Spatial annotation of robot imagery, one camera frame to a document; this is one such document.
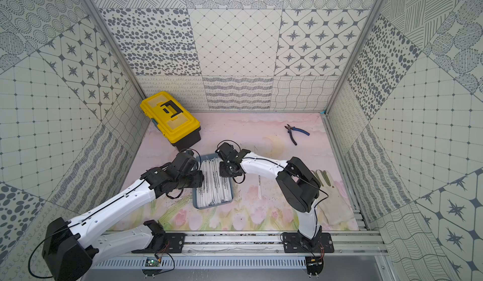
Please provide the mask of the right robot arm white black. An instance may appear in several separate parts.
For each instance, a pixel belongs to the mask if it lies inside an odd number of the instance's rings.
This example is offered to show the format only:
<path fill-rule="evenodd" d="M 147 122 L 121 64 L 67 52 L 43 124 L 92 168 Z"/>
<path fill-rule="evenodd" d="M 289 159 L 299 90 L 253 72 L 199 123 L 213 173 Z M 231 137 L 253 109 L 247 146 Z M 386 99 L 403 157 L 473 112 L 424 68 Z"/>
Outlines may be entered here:
<path fill-rule="evenodd" d="M 254 174 L 275 180 L 288 204 L 297 212 L 298 232 L 308 240 L 317 236 L 319 224 L 315 208 L 322 190 L 318 179 L 301 159 L 266 158 L 247 149 L 236 150 L 226 140 L 217 146 L 215 153 L 221 159 L 221 177 L 234 179 Z"/>

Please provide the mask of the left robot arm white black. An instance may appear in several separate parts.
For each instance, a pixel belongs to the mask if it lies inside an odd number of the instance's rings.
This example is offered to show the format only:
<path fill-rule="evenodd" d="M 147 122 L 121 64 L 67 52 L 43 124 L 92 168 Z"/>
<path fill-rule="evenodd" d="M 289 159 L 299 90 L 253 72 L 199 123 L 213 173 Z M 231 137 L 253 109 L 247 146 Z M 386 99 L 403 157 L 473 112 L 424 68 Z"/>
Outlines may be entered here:
<path fill-rule="evenodd" d="M 78 280 L 104 260 L 129 252 L 158 255 L 175 247 L 156 220 L 110 235 L 105 231 L 138 208 L 159 197 L 169 197 L 174 190 L 201 187 L 203 180 L 200 155 L 195 150 L 183 150 L 172 162 L 148 169 L 124 191 L 88 212 L 68 220 L 53 220 L 40 243 L 51 278 Z"/>

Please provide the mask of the pile of wrapped straws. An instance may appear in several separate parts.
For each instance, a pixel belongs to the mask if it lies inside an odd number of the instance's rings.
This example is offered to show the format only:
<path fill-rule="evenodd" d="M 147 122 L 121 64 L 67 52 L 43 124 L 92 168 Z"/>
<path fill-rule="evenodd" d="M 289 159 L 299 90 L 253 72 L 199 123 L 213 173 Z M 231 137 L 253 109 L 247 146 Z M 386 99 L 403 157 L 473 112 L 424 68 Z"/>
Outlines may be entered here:
<path fill-rule="evenodd" d="M 262 200 L 262 181 L 261 177 L 258 176 L 258 198 Z"/>

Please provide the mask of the pink floral table mat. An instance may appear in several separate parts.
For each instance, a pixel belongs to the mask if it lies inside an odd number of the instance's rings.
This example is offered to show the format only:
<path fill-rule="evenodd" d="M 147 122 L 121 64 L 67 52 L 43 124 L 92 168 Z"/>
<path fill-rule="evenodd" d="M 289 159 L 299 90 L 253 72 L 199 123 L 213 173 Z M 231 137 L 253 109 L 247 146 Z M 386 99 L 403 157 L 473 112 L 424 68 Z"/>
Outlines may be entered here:
<path fill-rule="evenodd" d="M 350 201 L 339 173 L 322 118 L 318 113 L 196 113 L 201 124 L 201 140 L 194 146 L 201 155 L 214 153 L 222 140 L 236 142 L 237 147 L 278 160 L 300 158 L 308 168 L 330 173 L 345 202 Z M 294 132 L 295 146 L 287 124 L 306 130 L 310 136 Z M 299 220 L 275 180 L 261 178 L 262 200 L 258 198 L 258 176 L 240 177 L 233 185 L 234 200 L 210 209 L 196 209 L 192 192 L 179 191 L 161 197 L 118 222 L 114 229 L 124 231 L 156 219 L 168 231 L 295 231 Z M 318 221 L 325 231 L 356 231 L 355 218 L 345 229 L 335 229 Z"/>

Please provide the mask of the yellow black toolbox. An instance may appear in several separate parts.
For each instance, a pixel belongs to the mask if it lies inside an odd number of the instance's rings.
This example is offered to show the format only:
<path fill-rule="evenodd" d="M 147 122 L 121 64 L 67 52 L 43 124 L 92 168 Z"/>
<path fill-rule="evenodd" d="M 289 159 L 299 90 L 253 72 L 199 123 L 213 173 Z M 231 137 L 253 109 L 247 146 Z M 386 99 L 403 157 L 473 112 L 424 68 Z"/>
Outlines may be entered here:
<path fill-rule="evenodd" d="M 140 108 L 178 151 L 201 140 L 201 124 L 168 92 L 144 99 Z"/>

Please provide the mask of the white work glove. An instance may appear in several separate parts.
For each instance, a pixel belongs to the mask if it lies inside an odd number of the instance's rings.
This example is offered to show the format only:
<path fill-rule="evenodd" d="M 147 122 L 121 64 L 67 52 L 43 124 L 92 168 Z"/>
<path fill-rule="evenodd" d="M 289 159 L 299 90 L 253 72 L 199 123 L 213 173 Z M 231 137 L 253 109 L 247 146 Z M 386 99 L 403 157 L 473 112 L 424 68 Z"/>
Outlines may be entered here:
<path fill-rule="evenodd" d="M 321 198 L 325 200 L 317 205 L 317 213 L 321 214 L 322 222 L 335 229 L 348 228 L 354 215 L 338 190 L 336 182 L 325 170 L 313 170 L 312 173 L 321 184 L 321 190 L 328 194 L 327 196 L 321 193 Z"/>

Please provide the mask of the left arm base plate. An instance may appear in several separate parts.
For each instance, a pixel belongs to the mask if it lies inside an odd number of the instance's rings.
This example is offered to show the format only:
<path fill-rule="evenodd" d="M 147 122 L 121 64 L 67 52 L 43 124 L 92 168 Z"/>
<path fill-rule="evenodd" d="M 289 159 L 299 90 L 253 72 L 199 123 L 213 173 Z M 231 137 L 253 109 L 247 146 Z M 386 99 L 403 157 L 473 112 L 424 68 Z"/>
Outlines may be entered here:
<path fill-rule="evenodd" d="M 163 251 L 167 253 L 182 253 L 185 239 L 185 233 L 157 234 L 153 236 L 149 248 L 152 253 L 160 253 Z"/>

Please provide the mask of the blue handled pliers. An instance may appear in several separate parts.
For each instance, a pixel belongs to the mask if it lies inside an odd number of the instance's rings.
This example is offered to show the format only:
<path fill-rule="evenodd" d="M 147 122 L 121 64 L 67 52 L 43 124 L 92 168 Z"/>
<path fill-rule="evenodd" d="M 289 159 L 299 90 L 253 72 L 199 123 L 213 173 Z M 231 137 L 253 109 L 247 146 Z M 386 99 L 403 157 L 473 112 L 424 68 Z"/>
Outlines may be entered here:
<path fill-rule="evenodd" d="M 293 136 L 293 133 L 294 132 L 299 132 L 299 133 L 303 133 L 304 135 L 306 136 L 310 136 L 310 133 L 307 132 L 306 130 L 303 130 L 303 129 L 300 129 L 300 128 L 296 128 L 296 127 L 293 127 L 289 124 L 287 124 L 285 127 L 284 127 L 286 130 L 287 130 L 287 133 L 289 134 L 289 138 L 291 139 L 292 143 L 297 146 L 298 143 L 295 141 L 294 139 L 294 136 Z"/>

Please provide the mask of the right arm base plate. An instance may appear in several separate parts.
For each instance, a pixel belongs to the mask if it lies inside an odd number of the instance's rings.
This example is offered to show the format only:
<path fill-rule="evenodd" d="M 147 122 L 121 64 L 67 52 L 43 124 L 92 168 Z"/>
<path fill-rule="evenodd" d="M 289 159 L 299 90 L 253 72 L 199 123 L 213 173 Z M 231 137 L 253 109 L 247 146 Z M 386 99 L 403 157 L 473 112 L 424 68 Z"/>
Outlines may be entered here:
<path fill-rule="evenodd" d="M 306 238 L 299 232 L 281 234 L 285 253 L 334 253 L 332 236 L 319 231 L 313 239 Z"/>

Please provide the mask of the aluminium rail frame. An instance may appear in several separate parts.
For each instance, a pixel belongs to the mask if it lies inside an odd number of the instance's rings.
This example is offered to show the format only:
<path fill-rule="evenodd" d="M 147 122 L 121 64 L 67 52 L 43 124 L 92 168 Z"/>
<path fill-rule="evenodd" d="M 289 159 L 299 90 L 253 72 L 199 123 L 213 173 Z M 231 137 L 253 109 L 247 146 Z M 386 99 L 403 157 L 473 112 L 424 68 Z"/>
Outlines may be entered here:
<path fill-rule="evenodd" d="M 326 256 L 388 256 L 378 231 L 331 231 L 334 252 Z M 187 231 L 181 252 L 174 256 L 274 256 L 283 255 L 280 231 Z"/>

